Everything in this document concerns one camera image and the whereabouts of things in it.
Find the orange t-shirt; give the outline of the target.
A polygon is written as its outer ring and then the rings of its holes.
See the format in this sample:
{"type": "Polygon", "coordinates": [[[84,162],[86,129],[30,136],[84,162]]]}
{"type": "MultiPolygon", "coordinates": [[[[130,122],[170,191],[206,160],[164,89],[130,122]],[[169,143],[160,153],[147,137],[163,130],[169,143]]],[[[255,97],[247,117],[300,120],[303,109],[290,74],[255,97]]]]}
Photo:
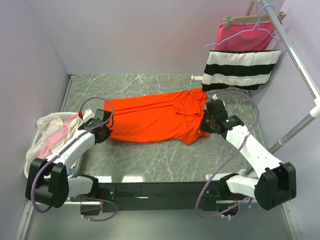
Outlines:
{"type": "Polygon", "coordinates": [[[106,111],[113,111],[111,139],[131,143],[179,140],[190,145],[209,134],[200,130],[206,92],[201,88],[146,96],[110,99],[106,111]]]}

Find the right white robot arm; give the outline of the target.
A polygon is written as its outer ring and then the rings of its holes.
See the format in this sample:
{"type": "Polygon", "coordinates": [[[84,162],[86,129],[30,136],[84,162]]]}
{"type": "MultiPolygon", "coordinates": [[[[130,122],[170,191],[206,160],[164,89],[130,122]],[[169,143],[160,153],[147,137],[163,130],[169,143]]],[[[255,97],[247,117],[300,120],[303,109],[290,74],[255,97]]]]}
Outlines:
{"type": "Polygon", "coordinates": [[[208,101],[201,130],[222,136],[233,145],[253,168],[256,177],[231,173],[219,180],[219,193],[230,200],[236,194],[254,198],[264,210],[294,199],[297,196],[296,169],[272,155],[235,115],[229,116],[224,101],[208,101]]]}

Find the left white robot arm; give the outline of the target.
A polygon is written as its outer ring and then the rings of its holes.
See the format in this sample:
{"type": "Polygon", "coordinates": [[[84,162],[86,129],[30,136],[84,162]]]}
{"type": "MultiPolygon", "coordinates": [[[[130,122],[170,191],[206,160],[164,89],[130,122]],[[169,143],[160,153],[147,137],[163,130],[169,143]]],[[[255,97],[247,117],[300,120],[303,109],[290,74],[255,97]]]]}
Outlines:
{"type": "Polygon", "coordinates": [[[112,112],[98,109],[61,149],[44,159],[34,159],[29,167],[25,197],[33,204],[49,208],[60,208],[67,199],[80,195],[88,201],[96,200],[100,196],[99,180],[90,175],[73,177],[71,168],[88,149],[111,136],[108,123],[112,120],[112,112]]]}

